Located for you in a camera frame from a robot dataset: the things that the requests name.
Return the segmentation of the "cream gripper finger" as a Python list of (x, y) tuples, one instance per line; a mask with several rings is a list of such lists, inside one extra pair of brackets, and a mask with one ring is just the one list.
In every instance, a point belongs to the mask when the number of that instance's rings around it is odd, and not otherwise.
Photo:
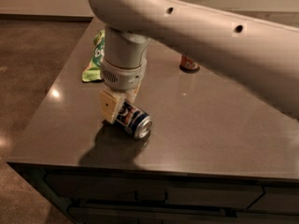
[(100, 105), (103, 118), (113, 124), (121, 110), (126, 95), (113, 90), (100, 91)]
[(126, 100), (133, 104), (135, 102), (135, 98), (139, 92), (141, 84), (138, 83), (132, 90), (129, 90), (128, 92), (126, 92)]

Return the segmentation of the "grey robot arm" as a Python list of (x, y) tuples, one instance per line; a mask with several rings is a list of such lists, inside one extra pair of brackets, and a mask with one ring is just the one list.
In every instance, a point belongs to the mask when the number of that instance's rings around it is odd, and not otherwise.
[(101, 77), (114, 91), (140, 84), (157, 40), (299, 119), (299, 30), (179, 0), (89, 0), (105, 24)]

